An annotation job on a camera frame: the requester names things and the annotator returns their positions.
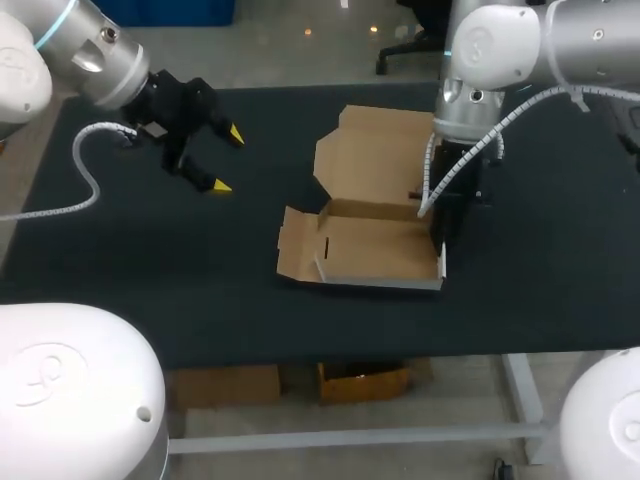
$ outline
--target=concrete floor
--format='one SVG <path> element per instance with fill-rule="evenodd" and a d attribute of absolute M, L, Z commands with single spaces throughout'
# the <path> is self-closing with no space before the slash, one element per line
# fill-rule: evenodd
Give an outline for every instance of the concrete floor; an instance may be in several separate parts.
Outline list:
<path fill-rule="evenodd" d="M 238 20 L 229 28 L 134 29 L 132 33 L 151 52 L 154 68 L 167 68 L 184 80 L 201 76 L 216 88 L 236 88 L 436 78 L 439 55 L 427 54 L 393 60 L 387 77 L 374 74 L 378 50 L 412 37 L 416 29 L 411 12 L 393 0 L 239 0 Z M 20 210 L 59 106 L 59 100 L 54 102 L 46 115 L 14 136 L 0 157 L 3 211 Z M 12 232 L 12 225 L 0 225 L 1 255 Z M 543 400 L 550 404 L 576 355 L 538 354 L 531 360 Z M 434 360 L 433 367 L 433 382 L 419 382 L 418 388 L 397 401 L 319 407 L 310 398 L 289 396 L 276 406 L 193 411 L 186 418 L 186 435 L 512 420 L 513 408 L 496 358 L 441 358 Z M 521 443 L 515 441 L 190 456 L 175 459 L 172 469 L 174 480 L 488 480 L 496 456 L 517 464 L 521 480 L 556 478 L 553 468 L 525 467 Z"/>
<path fill-rule="evenodd" d="M 530 355 L 545 406 L 560 395 L 578 354 Z M 432 359 L 434 380 L 412 365 L 415 387 L 391 402 L 319 406 L 300 394 L 310 377 L 285 368 L 283 383 L 294 392 L 277 405 L 193 410 L 186 437 L 288 433 L 336 429 L 448 426 L 514 421 L 500 359 L 492 356 Z M 529 467 L 521 441 L 318 448 L 173 457 L 179 480 L 205 478 L 490 480 L 496 457 L 516 465 L 520 480 L 562 480 L 553 466 Z"/>

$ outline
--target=cardboard box under table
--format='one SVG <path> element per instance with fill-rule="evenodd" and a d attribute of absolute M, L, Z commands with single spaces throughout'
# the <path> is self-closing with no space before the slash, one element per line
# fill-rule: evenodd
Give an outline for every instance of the cardboard box under table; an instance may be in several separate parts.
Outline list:
<path fill-rule="evenodd" d="M 278 273 L 302 282 L 440 290 L 446 276 L 418 219 L 433 115 L 348 106 L 316 147 L 314 175 L 331 196 L 319 214 L 287 207 Z"/>

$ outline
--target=robotic arm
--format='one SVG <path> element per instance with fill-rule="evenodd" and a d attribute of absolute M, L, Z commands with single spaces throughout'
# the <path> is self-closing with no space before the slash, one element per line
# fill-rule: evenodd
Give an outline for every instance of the robotic arm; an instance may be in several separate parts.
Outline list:
<path fill-rule="evenodd" d="M 0 142 L 48 105 L 55 77 L 164 147 L 162 166 L 198 191 L 226 190 L 186 155 L 202 127 L 244 144 L 202 79 L 149 72 L 142 47 L 88 0 L 0 0 Z"/>
<path fill-rule="evenodd" d="M 560 85 L 586 109 L 571 85 L 637 84 L 638 18 L 634 0 L 554 0 L 536 7 L 524 0 L 454 0 L 435 116 L 442 142 L 430 167 L 433 184 L 453 177 L 458 160 L 500 122 L 506 87 Z M 638 105 L 605 100 L 610 123 L 640 166 Z M 455 245 L 469 208 L 484 203 L 482 176 L 495 164 L 476 155 L 436 200 L 431 236 L 438 250 L 444 242 Z M 421 212 L 426 208 L 423 199 Z"/>

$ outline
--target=table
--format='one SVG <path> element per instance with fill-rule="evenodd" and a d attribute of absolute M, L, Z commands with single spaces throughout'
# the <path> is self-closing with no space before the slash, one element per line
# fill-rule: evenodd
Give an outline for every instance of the table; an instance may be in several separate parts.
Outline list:
<path fill-rule="evenodd" d="M 317 211 L 325 200 L 312 178 L 314 147 L 341 109 L 431 110 L 436 89 L 221 92 L 248 146 L 233 151 L 203 132 L 193 153 L 235 187 L 232 197 L 203 197 L 168 176 L 155 147 L 122 153 L 92 139 L 84 157 L 102 199 L 79 214 L 21 223 L 0 301 L 105 308 L 140 329 L 166 368 L 639 345 L 638 178 L 604 122 L 567 98 L 505 132 L 494 207 L 468 219 L 440 298 L 313 288 L 275 274 L 285 204 Z M 68 102 L 26 209 L 86 198 L 70 145 L 105 118 Z"/>

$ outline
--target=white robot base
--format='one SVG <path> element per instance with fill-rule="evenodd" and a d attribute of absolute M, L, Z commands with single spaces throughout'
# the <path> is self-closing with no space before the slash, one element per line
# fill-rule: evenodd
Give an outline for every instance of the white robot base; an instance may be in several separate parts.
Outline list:
<path fill-rule="evenodd" d="M 145 338 L 68 304 L 0 307 L 0 478 L 159 480 L 165 386 Z"/>

